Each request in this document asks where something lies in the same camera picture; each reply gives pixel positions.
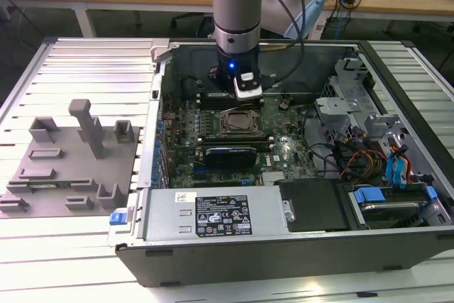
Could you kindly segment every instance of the floor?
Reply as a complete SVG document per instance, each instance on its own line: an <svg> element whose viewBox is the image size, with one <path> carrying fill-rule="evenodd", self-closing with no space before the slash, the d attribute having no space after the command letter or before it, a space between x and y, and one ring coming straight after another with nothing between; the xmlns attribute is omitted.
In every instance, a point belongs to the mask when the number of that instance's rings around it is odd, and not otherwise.
<svg viewBox="0 0 454 303"><path fill-rule="evenodd" d="M21 76L33 56L33 47L40 45L41 38L21 14L11 10L11 20L0 22L0 104ZM170 20L179 13L142 12L143 25L136 26L132 11L91 11L99 37L177 37L193 38L201 18L186 18L178 21L176 28ZM26 15L46 36L81 37L79 26L71 10L26 9ZM352 19L340 35L346 40L410 40L435 66L439 67L446 55L454 48L454 35L446 28L449 23L417 23L397 21L390 33L384 33L386 21ZM334 39L336 23L323 33L322 39ZM202 33L210 33L205 26ZM454 82L454 55L441 70L448 81Z"/></svg>

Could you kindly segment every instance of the white paper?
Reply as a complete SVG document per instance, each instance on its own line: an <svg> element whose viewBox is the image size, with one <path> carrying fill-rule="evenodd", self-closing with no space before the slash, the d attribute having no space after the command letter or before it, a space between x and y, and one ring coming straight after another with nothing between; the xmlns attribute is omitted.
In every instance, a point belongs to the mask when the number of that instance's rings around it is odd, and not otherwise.
<svg viewBox="0 0 454 303"><path fill-rule="evenodd" d="M197 192L176 192L175 202L195 202Z"/></svg>

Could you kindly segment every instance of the table leg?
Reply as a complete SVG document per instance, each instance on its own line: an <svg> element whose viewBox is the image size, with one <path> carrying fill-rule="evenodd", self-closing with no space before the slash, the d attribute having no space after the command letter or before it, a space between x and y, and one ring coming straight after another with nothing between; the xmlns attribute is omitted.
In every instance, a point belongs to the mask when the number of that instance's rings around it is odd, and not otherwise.
<svg viewBox="0 0 454 303"><path fill-rule="evenodd" d="M396 21L388 21L388 24L386 24L386 26L383 28L383 32L389 33L392 30L392 27L394 26L395 23Z"/></svg>
<svg viewBox="0 0 454 303"><path fill-rule="evenodd" d="M96 31L94 30L93 22L90 19L86 9L74 9L76 13L77 21L79 22L80 30L85 38L96 37Z"/></svg>
<svg viewBox="0 0 454 303"><path fill-rule="evenodd" d="M314 27L312 28L311 32L309 33L307 40L320 40L321 34L325 30L326 20L331 15L330 11L322 11L320 13L319 18L315 22Z"/></svg>
<svg viewBox="0 0 454 303"><path fill-rule="evenodd" d="M142 26L142 15L140 14L140 11L134 11L134 19L135 19L135 24L137 26Z"/></svg>
<svg viewBox="0 0 454 303"><path fill-rule="evenodd" d="M8 7L0 6L0 19L2 21L10 21L11 20L11 16L9 15L9 12L8 12Z"/></svg>

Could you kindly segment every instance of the power supply label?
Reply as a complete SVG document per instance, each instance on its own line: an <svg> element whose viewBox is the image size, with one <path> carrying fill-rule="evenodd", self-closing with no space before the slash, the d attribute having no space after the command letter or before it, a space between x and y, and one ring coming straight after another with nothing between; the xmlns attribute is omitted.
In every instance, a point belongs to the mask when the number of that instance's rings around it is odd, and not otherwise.
<svg viewBox="0 0 454 303"><path fill-rule="evenodd" d="M248 196L197 197L196 234L199 237L253 234Z"/></svg>

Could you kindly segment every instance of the cpu socket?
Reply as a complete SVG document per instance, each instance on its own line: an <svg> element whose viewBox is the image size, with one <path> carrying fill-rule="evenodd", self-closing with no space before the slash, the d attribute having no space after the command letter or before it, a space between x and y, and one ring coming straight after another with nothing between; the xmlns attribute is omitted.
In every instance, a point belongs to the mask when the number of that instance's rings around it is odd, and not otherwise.
<svg viewBox="0 0 454 303"><path fill-rule="evenodd" d="M225 111L219 114L220 136L260 136L258 113L249 111Z"/></svg>

